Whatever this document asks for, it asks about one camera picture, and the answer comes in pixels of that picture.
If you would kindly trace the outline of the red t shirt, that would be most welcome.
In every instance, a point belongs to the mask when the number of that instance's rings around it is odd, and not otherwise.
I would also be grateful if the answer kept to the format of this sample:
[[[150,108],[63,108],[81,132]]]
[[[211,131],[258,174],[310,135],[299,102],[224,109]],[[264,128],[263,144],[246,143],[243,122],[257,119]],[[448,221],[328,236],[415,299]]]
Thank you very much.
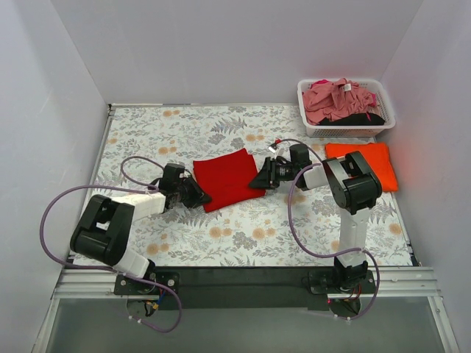
[[[254,157],[245,148],[210,160],[193,161],[193,171],[199,186],[212,198],[203,206],[206,213],[266,194],[264,189],[249,187],[258,170]]]

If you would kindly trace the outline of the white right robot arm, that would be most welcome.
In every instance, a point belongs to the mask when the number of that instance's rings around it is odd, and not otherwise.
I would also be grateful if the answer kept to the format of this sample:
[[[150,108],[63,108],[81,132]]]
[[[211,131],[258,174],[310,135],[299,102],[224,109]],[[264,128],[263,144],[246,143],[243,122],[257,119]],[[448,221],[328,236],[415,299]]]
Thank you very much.
[[[310,286],[320,293],[336,288],[350,292],[359,288],[368,278],[366,250],[368,220],[372,208],[382,194],[382,186],[359,151],[340,158],[311,161],[311,147],[295,142],[289,147],[290,158],[267,157],[255,178],[249,183],[252,189],[276,189],[281,182],[290,182],[288,192],[288,224],[297,245],[307,254],[319,259],[333,259],[333,266],[315,271],[308,276]],[[299,239],[292,218],[291,201],[294,189],[303,191],[328,186],[336,206],[340,209],[341,224],[338,251],[333,254],[316,254],[308,250]]]

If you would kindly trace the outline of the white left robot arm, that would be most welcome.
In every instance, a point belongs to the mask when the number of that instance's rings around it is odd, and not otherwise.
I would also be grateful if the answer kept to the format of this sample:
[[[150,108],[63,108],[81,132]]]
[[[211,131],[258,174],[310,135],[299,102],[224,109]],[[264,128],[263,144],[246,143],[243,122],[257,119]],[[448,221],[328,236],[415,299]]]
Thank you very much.
[[[132,224],[183,204],[188,209],[212,201],[183,165],[169,163],[163,175],[146,185],[144,193],[90,198],[73,235],[71,250],[131,275],[131,285],[142,294],[157,284],[155,264],[128,246]]]

